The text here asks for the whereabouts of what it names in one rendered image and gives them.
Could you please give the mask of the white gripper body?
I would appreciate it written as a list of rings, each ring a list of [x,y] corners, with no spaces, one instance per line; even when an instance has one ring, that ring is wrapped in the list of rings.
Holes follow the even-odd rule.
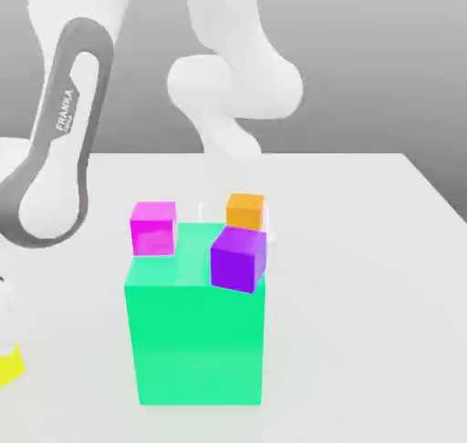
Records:
[[[0,316],[0,355],[10,355],[16,346],[16,323],[11,317]]]

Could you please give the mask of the small yellow cube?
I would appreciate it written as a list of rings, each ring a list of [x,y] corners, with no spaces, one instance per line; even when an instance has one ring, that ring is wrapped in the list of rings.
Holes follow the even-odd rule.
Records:
[[[8,353],[0,353],[0,388],[8,385],[25,372],[25,365],[18,344]]]

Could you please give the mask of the small magenta cube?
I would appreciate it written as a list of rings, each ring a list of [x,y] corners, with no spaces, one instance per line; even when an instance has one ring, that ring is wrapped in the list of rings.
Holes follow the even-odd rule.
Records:
[[[178,224],[174,201],[139,201],[130,216],[134,256],[175,254]]]

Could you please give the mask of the small purple cube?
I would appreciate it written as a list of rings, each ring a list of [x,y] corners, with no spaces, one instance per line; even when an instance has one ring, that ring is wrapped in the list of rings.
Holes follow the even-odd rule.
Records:
[[[252,294],[265,273],[265,232],[226,225],[210,249],[211,284]]]

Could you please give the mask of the small orange cube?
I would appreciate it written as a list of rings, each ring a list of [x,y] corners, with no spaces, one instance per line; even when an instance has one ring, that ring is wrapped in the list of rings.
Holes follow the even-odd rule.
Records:
[[[263,195],[234,192],[226,206],[226,224],[260,231],[263,226],[263,208]]]

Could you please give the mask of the large green box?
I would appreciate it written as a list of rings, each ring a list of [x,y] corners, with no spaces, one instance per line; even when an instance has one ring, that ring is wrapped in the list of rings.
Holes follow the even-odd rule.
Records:
[[[124,284],[142,405],[262,401],[265,280],[251,294],[211,283],[219,222],[183,222],[173,256],[134,257]]]

